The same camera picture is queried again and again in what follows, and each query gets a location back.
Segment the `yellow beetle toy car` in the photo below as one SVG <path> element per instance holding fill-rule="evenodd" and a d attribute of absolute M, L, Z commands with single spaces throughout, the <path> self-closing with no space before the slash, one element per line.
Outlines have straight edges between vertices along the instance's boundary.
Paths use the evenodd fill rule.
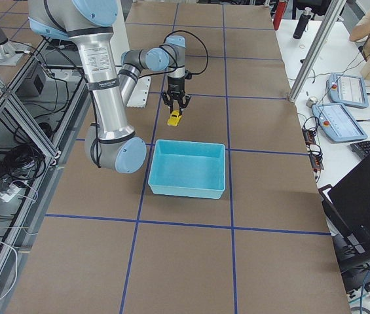
<path fill-rule="evenodd" d="M 170 117 L 167 120 L 167 125 L 171 127 L 177 127 L 181 121 L 181 118 L 182 114 L 179 111 L 174 110 L 170 113 Z"/>

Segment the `light blue plastic bin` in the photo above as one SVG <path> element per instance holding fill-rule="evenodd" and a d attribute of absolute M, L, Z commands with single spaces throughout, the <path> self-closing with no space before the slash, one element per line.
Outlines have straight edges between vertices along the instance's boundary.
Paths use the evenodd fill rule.
<path fill-rule="evenodd" d="M 225 191 L 225 145 L 159 139 L 148 184 L 154 194 L 219 199 Z"/>

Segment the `orange circuit board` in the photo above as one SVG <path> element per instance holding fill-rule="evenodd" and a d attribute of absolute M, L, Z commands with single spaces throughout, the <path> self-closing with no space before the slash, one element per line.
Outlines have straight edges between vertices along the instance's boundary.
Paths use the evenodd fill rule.
<path fill-rule="evenodd" d="M 313 171 L 318 172 L 323 170 L 323 153 L 320 145 L 316 141 L 316 132 L 303 128 L 303 137 Z"/>

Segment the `small silver metal cylinder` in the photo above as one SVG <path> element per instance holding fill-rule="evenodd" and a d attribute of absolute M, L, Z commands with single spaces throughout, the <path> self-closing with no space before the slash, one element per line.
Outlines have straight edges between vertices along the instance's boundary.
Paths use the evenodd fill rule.
<path fill-rule="evenodd" d="M 313 105 L 317 104 L 318 98 L 315 96 L 310 96 L 308 100 L 306 101 L 306 106 L 308 108 L 311 108 Z"/>

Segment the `black water bottle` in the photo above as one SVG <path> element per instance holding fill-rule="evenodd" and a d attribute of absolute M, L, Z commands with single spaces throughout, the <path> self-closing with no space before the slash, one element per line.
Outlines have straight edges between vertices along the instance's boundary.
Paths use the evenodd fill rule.
<path fill-rule="evenodd" d="M 311 16 L 312 9 L 310 7 L 306 7 L 303 13 L 301 14 L 297 26 L 295 28 L 295 31 L 293 33 L 294 39 L 300 39 L 303 36 L 303 33 L 305 32 L 306 26 L 308 25 Z"/>

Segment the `lower teach pendant tablet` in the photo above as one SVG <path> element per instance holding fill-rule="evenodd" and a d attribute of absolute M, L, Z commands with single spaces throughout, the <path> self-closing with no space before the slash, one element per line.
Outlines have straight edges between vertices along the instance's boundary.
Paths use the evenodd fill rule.
<path fill-rule="evenodd" d="M 315 104 L 311 109 L 332 142 L 345 143 L 367 139 L 367 134 L 344 104 Z"/>

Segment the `teach pendant tablet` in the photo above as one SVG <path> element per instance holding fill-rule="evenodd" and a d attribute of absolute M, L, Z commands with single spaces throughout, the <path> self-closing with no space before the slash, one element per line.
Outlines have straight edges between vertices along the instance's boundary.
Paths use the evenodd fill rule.
<path fill-rule="evenodd" d="M 344 104 L 315 104 L 311 109 L 332 142 L 345 143 L 367 139 L 367 134 Z"/>
<path fill-rule="evenodd" d="M 368 108 L 369 102 L 362 77 L 331 73 L 327 80 L 328 95 L 332 102 L 359 109 Z"/>

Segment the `upper teach pendant tablet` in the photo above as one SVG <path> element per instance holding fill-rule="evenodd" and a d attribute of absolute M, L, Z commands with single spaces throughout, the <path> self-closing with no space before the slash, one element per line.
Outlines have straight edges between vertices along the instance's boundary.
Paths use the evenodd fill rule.
<path fill-rule="evenodd" d="M 362 77 L 331 73 L 327 80 L 328 95 L 332 102 L 359 109 L 368 108 L 369 102 Z"/>

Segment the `white power strip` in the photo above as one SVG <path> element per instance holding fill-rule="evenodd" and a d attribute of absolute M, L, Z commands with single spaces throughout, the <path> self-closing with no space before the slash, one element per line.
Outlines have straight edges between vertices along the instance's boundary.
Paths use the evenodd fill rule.
<path fill-rule="evenodd" d="M 24 181 L 13 181 L 9 184 L 8 188 L 0 192 L 1 201 L 10 202 L 22 189 L 27 187 Z"/>

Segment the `black laptop computer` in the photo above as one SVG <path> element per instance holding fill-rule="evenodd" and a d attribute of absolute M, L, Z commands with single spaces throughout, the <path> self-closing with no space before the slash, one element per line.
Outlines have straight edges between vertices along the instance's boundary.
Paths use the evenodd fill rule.
<path fill-rule="evenodd" d="M 327 204 L 327 217 L 344 237 L 353 235 L 364 252 L 341 260 L 342 272 L 370 262 L 370 155 L 336 185 L 319 189 Z"/>

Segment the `white pedestal column base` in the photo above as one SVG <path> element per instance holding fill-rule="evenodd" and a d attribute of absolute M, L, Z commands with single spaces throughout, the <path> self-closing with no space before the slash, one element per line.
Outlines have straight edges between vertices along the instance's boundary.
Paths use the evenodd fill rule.
<path fill-rule="evenodd" d="M 128 100 L 127 107 L 145 108 L 151 86 L 151 77 L 140 78 Z"/>

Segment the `aluminium side frame rail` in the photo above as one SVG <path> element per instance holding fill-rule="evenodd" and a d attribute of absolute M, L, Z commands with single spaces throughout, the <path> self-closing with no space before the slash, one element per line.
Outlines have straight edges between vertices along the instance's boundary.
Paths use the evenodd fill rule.
<path fill-rule="evenodd" d="M 73 45 L 25 44 L 17 65 L 0 65 L 0 311 L 39 233 L 91 99 Z"/>

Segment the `aluminium frame post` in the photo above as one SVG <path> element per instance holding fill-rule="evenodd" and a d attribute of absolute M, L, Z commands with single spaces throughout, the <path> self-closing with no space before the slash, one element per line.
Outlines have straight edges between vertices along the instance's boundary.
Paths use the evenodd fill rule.
<path fill-rule="evenodd" d="M 341 10 L 344 8 L 346 0 L 332 0 L 329 8 L 322 20 L 319 29 L 313 39 L 312 44 L 307 52 L 306 58 L 295 78 L 293 86 L 287 96 L 288 100 L 295 103 L 297 97 L 301 93 L 301 89 L 304 86 L 307 76 L 312 70 L 319 53 L 321 52 L 335 22 L 341 15 Z"/>

